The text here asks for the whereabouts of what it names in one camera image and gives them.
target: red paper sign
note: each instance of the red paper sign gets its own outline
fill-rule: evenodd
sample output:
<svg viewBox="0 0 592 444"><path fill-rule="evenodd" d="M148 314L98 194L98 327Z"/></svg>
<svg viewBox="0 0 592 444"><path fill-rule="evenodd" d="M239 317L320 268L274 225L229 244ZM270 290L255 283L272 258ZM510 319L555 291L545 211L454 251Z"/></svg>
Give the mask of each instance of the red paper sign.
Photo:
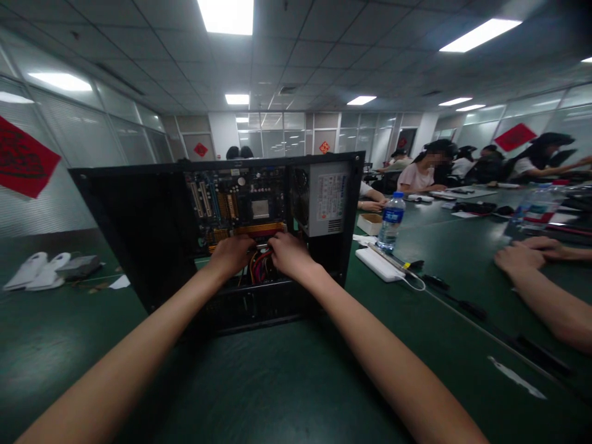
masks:
<svg viewBox="0 0 592 444"><path fill-rule="evenodd" d="M513 128L510 128L501 136L498 136L493 141L497 143L504 151L512 151L526 142L531 141L537 135L533 133L528 126L519 123Z"/></svg>
<svg viewBox="0 0 592 444"><path fill-rule="evenodd" d="M198 143L195 145L195 148L193 148L193 151L195 151L199 157L203 157L208 152L208 149L201 143Z"/></svg>
<svg viewBox="0 0 592 444"><path fill-rule="evenodd" d="M329 146L329 144L324 141L321 146L319 146L319 150L323 153L323 154L327 154L327 151L329 151L331 149L331 147Z"/></svg>
<svg viewBox="0 0 592 444"><path fill-rule="evenodd" d="M37 199L61 157L0 117L0 185Z"/></svg>

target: white sticker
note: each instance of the white sticker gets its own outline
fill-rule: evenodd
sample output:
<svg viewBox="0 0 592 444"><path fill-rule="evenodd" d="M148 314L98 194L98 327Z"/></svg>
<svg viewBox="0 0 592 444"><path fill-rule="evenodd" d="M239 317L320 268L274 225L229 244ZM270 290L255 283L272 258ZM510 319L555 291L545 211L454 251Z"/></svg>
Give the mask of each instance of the white sticker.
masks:
<svg viewBox="0 0 592 444"><path fill-rule="evenodd" d="M345 173L319 176L319 195L316 204L318 221L339 219L343 216L346 180Z"/></svg>

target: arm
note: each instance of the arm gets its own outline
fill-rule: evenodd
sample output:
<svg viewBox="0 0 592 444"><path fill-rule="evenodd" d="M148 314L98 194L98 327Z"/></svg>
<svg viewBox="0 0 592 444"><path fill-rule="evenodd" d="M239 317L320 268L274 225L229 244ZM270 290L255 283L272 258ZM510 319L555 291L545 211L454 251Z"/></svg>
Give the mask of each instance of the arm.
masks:
<svg viewBox="0 0 592 444"><path fill-rule="evenodd" d="M209 264L128 334L43 413L17 443L107 443L126 420L168 352L222 284L247 266L255 242L220 242Z"/></svg>
<svg viewBox="0 0 592 444"><path fill-rule="evenodd" d="M327 311L366 374L419 443L486 443L475 422L378 319L341 288L294 236L270 239L273 263Z"/></svg>
<svg viewBox="0 0 592 444"><path fill-rule="evenodd" d="M538 270L545 263L541 252L520 242L514 245L500 250L495 263L558 340L592 355L592 306L553 284Z"/></svg>

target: fluorescent light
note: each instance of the fluorescent light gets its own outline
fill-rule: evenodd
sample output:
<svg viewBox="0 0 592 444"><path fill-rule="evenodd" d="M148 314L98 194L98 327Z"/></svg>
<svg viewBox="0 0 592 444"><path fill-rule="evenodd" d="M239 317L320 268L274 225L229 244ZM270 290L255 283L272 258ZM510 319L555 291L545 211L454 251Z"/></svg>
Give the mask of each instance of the fluorescent light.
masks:
<svg viewBox="0 0 592 444"><path fill-rule="evenodd" d="M471 105L469 107L459 108L459 109L457 109L457 111L471 111L473 109L478 109L478 108L483 108L483 107L485 107L485 105Z"/></svg>
<svg viewBox="0 0 592 444"><path fill-rule="evenodd" d="M9 92L0 91L0 102L7 102L7 103L35 103L32 100L26 99L21 96L17 96L15 94L11 94Z"/></svg>
<svg viewBox="0 0 592 444"><path fill-rule="evenodd" d="M226 103L229 105L248 105L249 95L248 94L225 94Z"/></svg>
<svg viewBox="0 0 592 444"><path fill-rule="evenodd" d="M473 100L473 98L472 97L459 97L458 99L454 99L452 101L444 102L444 103L442 103L442 104L440 104L438 106L452 106L452 105L463 103L463 102L466 102L466 101L469 101L469 100Z"/></svg>
<svg viewBox="0 0 592 444"><path fill-rule="evenodd" d="M66 73L28 73L45 83L56 86L64 91L92 91L90 84L78 77Z"/></svg>
<svg viewBox="0 0 592 444"><path fill-rule="evenodd" d="M441 49L443 52L467 52L480 44L509 31L512 28L520 25L522 22L518 20L501 20L500 18L492 18L483 25L466 33L464 36L454 40Z"/></svg>
<svg viewBox="0 0 592 444"><path fill-rule="evenodd" d="M253 0L197 0L197 3L208 32L253 35Z"/></svg>
<svg viewBox="0 0 592 444"><path fill-rule="evenodd" d="M364 105L370 101L373 101L376 96L359 96L353 99L351 102L348 102L348 105Z"/></svg>

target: water bottle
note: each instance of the water bottle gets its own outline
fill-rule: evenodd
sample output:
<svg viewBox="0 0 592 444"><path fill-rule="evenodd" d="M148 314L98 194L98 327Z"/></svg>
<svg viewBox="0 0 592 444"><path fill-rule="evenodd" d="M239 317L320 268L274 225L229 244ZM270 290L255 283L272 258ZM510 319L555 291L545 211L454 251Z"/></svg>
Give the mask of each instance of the water bottle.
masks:
<svg viewBox="0 0 592 444"><path fill-rule="evenodd" d="M401 225L403 214L405 214L403 196L402 192L394 192L393 198L386 203L382 211L382 227L376 244L384 250L392 251L395 247L399 225Z"/></svg>
<svg viewBox="0 0 592 444"><path fill-rule="evenodd" d="M532 194L530 206L524 212L522 228L544 230L547 224L565 200L564 185L554 181L552 184L539 186Z"/></svg>

